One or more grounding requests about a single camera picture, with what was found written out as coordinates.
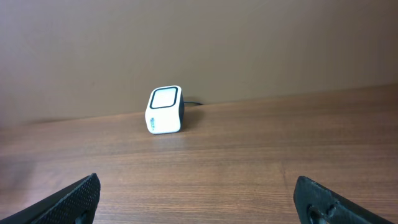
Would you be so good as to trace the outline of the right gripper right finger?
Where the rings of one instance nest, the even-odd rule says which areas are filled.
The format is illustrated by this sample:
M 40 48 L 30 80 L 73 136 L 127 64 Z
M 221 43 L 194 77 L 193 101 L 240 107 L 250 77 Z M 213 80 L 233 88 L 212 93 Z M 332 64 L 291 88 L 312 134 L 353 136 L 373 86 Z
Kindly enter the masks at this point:
M 297 179 L 294 204 L 302 224 L 392 224 L 306 176 Z

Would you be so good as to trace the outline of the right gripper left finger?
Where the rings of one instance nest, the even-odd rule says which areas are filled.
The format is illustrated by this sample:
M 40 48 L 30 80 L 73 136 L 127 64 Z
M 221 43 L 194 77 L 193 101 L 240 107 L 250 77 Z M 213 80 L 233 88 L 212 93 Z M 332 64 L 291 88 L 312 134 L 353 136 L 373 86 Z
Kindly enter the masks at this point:
M 92 224 L 101 184 L 95 173 L 1 220 L 1 224 Z

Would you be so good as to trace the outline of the white barcode scanner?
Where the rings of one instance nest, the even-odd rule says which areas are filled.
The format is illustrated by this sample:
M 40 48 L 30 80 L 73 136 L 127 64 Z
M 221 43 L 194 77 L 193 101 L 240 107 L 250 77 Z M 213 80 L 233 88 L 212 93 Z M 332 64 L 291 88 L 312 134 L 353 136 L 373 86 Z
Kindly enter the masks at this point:
M 180 86 L 156 88 L 150 94 L 145 111 L 147 129 L 151 134 L 177 133 L 182 128 L 184 112 L 184 99 Z

